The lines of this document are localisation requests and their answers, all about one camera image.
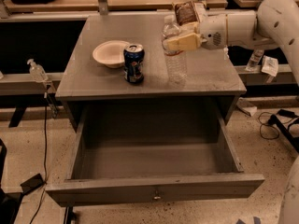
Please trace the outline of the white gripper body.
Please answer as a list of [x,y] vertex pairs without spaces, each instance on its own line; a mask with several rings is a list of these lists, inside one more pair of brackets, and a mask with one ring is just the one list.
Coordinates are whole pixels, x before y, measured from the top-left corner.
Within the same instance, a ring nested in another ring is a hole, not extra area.
[[200,23],[199,32],[203,37],[205,49],[223,49],[227,45],[226,16],[208,16]]

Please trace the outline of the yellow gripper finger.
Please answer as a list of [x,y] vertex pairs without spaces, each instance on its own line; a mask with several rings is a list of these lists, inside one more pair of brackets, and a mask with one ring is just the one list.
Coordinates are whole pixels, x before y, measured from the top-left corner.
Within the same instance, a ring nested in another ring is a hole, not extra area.
[[181,26],[183,31],[189,31],[196,34],[200,33],[200,23],[198,21],[188,22]]
[[196,33],[174,36],[165,40],[166,50],[195,50],[202,44],[202,37]]

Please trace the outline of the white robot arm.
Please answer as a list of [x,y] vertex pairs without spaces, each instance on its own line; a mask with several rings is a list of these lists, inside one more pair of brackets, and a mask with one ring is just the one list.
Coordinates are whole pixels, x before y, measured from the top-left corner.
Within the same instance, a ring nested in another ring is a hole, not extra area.
[[299,6],[293,0],[263,0],[255,11],[211,16],[203,4],[185,2],[175,4],[174,12],[164,19],[166,51],[280,48],[299,83]]

